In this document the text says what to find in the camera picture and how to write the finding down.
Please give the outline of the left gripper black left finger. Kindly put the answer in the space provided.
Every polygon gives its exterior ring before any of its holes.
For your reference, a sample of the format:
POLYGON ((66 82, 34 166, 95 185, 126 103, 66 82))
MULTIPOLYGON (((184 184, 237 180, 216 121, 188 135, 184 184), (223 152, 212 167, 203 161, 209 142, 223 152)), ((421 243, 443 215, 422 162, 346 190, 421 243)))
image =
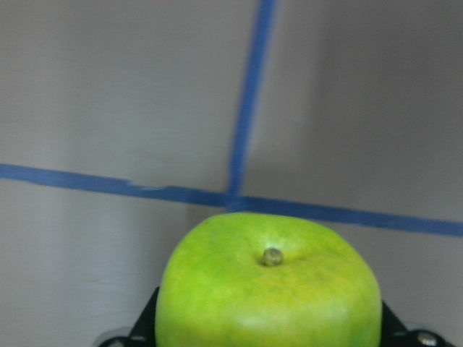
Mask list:
POLYGON ((137 321, 127 335, 112 336, 104 338, 102 342, 97 343, 98 347, 156 347, 155 318, 156 302, 158 298, 159 287, 145 305, 137 321))

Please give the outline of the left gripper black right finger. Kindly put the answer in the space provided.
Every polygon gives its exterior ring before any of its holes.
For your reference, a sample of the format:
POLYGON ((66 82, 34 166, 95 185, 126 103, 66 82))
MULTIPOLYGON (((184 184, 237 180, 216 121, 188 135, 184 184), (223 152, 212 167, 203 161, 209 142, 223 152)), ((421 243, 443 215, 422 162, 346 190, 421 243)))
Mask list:
POLYGON ((455 347, 455 344, 427 329, 410 330, 383 302, 380 347, 455 347))

